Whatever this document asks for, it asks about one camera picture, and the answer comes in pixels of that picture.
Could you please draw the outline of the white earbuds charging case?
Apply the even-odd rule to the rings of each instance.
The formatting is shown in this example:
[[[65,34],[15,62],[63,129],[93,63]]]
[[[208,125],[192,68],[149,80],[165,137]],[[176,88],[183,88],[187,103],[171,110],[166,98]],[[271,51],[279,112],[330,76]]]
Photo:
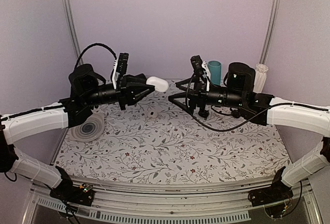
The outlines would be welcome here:
[[[156,92],[164,93],[169,88],[169,83],[166,80],[155,76],[148,77],[146,84],[154,86]]]

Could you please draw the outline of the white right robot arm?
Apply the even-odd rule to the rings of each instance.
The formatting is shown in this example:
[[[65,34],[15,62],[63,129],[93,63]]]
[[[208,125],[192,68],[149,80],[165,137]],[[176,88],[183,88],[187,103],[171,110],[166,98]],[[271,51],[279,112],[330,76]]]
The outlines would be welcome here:
[[[200,63],[193,63],[190,79],[176,83],[181,93],[168,100],[193,115],[207,117],[207,105],[236,108],[245,121],[258,125],[280,125],[318,133],[323,136],[317,146],[301,159],[281,168],[267,189],[270,201],[278,201],[296,183],[329,165],[329,108],[284,100],[270,94],[255,93],[253,68],[240,62],[231,63],[222,87],[211,85]]]

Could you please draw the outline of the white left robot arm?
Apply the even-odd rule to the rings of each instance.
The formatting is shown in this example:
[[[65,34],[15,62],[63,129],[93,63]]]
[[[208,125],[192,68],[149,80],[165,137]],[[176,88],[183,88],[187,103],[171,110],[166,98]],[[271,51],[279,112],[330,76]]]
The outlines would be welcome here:
[[[111,83],[96,73],[91,64],[76,66],[69,75],[69,98],[21,113],[1,117],[1,172],[11,172],[48,185],[65,200],[73,200],[77,190],[70,176],[58,166],[49,166],[15,148],[14,143],[42,132],[83,124],[100,105],[118,103],[122,110],[148,94],[165,92],[168,82],[158,77],[126,74],[128,54],[114,62]]]

